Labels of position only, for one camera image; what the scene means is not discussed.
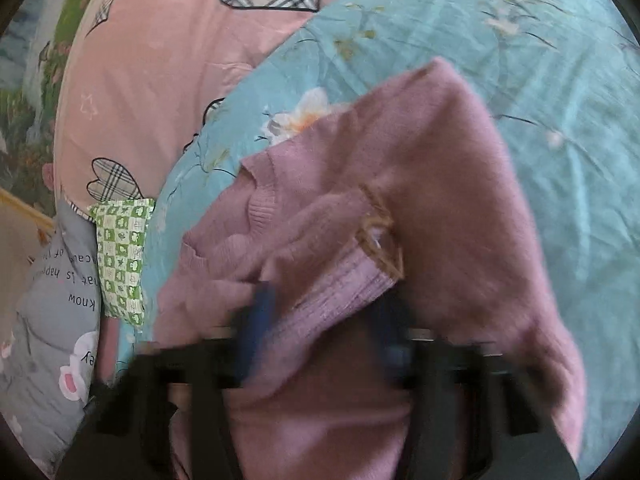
star print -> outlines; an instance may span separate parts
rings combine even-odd
[[[84,115],[88,115],[90,121],[93,120],[94,115],[98,114],[98,109],[94,105],[94,96],[92,94],[87,95],[83,92],[80,99],[82,100],[80,111]]]

gray pillow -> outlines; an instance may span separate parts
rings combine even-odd
[[[95,226],[64,200],[57,222],[0,347],[0,413],[48,476],[82,421],[100,323]]]

beige wall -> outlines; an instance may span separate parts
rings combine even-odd
[[[30,266],[29,257],[40,253],[39,226],[45,232],[51,231],[46,218],[24,209],[5,192],[0,194],[0,342],[11,330],[16,302]]]

pink sweater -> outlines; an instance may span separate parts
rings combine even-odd
[[[248,480],[391,477],[409,398],[383,381],[354,314],[402,277],[423,327],[495,341],[540,373],[577,456],[584,371],[534,221],[481,101],[435,59],[243,160],[184,236],[159,295],[160,344],[207,337],[258,280],[278,291],[280,319],[254,374],[227,394]]]

small green and white pouch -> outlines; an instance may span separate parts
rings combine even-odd
[[[146,229],[156,201],[110,200],[89,209],[98,240],[98,274],[104,311],[141,326],[145,309],[140,287]]]

